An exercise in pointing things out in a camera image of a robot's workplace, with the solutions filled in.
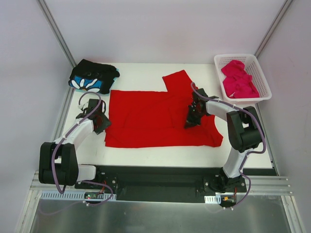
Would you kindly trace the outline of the black flower t shirt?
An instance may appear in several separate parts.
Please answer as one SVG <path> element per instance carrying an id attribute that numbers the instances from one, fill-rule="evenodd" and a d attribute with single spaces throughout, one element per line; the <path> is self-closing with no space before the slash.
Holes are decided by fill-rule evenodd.
<path id="1" fill-rule="evenodd" d="M 120 76 L 117 68 L 82 59 L 72 69 L 68 84 L 70 87 L 99 94 L 109 94 L 115 79 Z"/>

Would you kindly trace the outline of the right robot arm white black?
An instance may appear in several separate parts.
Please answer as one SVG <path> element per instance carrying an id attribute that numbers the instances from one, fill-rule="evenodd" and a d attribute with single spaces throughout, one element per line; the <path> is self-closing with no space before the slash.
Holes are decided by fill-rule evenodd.
<path id="1" fill-rule="evenodd" d="M 208 182 L 212 191 L 225 193 L 237 187 L 242 181 L 242 171 L 247 158 L 252 153 L 262 154 L 266 150 L 265 137 L 254 107 L 240 108 L 208 97 L 204 89 L 192 92 L 192 103 L 188 106 L 184 128 L 201 124 L 204 116 L 216 116 L 227 122 L 230 154 L 219 175 Z"/>

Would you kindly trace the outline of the red t shirt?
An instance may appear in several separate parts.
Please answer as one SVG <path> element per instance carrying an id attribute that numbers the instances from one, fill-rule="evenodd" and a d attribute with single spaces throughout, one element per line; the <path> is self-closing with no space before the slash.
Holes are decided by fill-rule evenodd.
<path id="1" fill-rule="evenodd" d="M 112 90 L 109 100 L 109 126 L 105 145 L 112 148 L 173 146 L 219 147 L 223 136 L 214 116 L 202 117 L 201 124 L 185 128 L 192 102 L 192 80 L 182 70 L 163 77 L 167 90 Z"/>

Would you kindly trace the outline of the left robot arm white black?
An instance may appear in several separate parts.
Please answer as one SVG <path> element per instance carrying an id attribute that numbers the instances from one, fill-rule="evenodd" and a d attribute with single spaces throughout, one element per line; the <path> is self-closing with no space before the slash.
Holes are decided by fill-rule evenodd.
<path id="1" fill-rule="evenodd" d="M 103 178 L 96 173 L 95 166 L 78 164 L 76 151 L 90 134 L 99 135 L 111 125 L 105 112 L 103 100 L 89 99 L 88 106 L 76 117 L 73 130 L 41 145 L 38 172 L 41 183 L 55 184 L 56 174 L 59 185 L 73 186 L 84 180 L 93 189 L 102 185 Z"/>

